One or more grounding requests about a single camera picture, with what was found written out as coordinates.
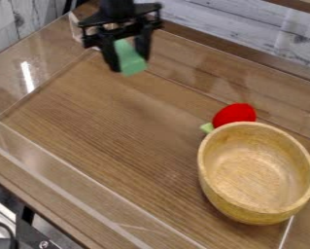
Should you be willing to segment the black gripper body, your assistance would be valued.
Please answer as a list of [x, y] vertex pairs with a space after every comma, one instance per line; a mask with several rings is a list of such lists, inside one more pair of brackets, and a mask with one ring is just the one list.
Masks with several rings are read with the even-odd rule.
[[[159, 2], [101, 2], [97, 12], [77, 23], [84, 48], [100, 47], [105, 36], [112, 36], [113, 40], [135, 37], [147, 25], [153, 31], [160, 29], [160, 10]], [[86, 35], [89, 27], [96, 28], [95, 35]]]

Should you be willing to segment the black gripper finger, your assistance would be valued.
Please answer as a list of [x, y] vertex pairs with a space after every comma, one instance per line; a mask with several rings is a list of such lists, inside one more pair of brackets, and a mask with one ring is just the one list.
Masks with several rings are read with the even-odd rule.
[[139, 56], [148, 61], [152, 46], [152, 32], [153, 29], [147, 25], [143, 27], [140, 33], [133, 38], [135, 50]]
[[115, 51], [112, 36], [105, 36], [101, 38], [100, 50], [104, 57], [104, 61], [108, 64], [111, 71], [120, 72], [119, 58]]

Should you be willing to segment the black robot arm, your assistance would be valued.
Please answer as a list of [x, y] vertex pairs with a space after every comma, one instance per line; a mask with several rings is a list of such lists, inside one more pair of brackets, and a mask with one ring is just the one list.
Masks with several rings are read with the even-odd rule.
[[112, 72], [131, 76], [147, 69], [152, 34], [161, 28], [161, 4], [101, 0], [99, 11], [77, 23], [81, 45], [96, 48]]

